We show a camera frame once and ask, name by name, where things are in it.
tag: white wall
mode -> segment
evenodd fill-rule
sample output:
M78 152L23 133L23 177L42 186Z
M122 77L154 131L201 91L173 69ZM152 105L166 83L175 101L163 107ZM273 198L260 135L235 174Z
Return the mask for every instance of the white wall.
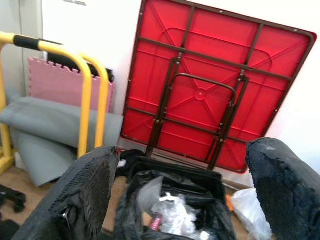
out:
M0 31L21 34L19 0L0 0ZM1 59L5 86L25 94L22 49L7 45L2 50Z
M192 0L320 35L316 0ZM122 114L141 0L87 0L87 7L43 0L43 36L97 56L116 77L114 110ZM317 41L267 136L284 141L320 173L320 42ZM249 174L228 174L250 185Z
M86 52L114 71L113 110L122 115L141 0L43 0L43 38Z
M0 31L42 38L41 0L0 0ZM40 56L40 52L13 45L2 51L5 85L22 95L28 92L30 56Z

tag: clear plastic wrapper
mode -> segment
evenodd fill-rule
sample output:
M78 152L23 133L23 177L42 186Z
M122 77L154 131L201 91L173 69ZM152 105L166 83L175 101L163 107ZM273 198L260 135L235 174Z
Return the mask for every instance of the clear plastic wrapper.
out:
M183 195L173 197L168 194L167 197L161 198L160 202L154 204L151 210L155 214L162 215L160 231L163 233L184 236L194 240L215 239L206 231L197 231L195 221L200 211L187 205Z
M237 191L231 198L235 214L250 233L250 240L271 240L270 224L257 199L255 188Z

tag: plastic bag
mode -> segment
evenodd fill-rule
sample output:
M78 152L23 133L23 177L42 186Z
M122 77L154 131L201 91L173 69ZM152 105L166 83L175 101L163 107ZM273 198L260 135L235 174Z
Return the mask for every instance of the plastic bag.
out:
M186 204L183 195L173 197L169 193L169 199L156 203L152 207L154 214L161 214L162 225L161 232L178 236L188 237L193 240L215 240L214 234L210 234L204 230L197 231L195 221L197 214L201 211L196 210Z
M250 233L251 239L272 239L271 227L257 199L255 188L237 191L230 201L235 214Z

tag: wooden floor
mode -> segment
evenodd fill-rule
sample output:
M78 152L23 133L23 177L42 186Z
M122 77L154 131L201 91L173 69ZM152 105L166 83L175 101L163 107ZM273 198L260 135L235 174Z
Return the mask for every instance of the wooden floor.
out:
M25 222L27 217L32 213L41 199L53 186L53 183L48 183L41 187L36 187L27 172L15 167L11 167L5 173L0 175L0 184L20 191L26 195L25 210L23 212L15 213L13 210L13 203L10 201L6 201L6 203L0 209L3 220L11 219L19 225L22 225ZM103 228L110 232L114 230L118 202L125 191L125 187L125 177L118 177L113 184L112 197L110 199L108 212L103 223ZM239 240L246 240L248 232L244 229L238 218L234 215L232 215L232 223L236 231L237 238Z

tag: rolled gray mat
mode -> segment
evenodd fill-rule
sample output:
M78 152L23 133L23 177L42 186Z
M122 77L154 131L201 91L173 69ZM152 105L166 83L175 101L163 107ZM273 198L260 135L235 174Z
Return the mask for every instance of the rolled gray mat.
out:
M39 187L60 178L77 158L77 150L11 128L11 137L34 184Z
M78 147L81 108L34 97L22 97L8 105L0 115L0 122L10 127L47 140L74 148ZM95 145L97 111L90 111L88 146ZM104 144L115 146L118 142L123 116L106 115Z

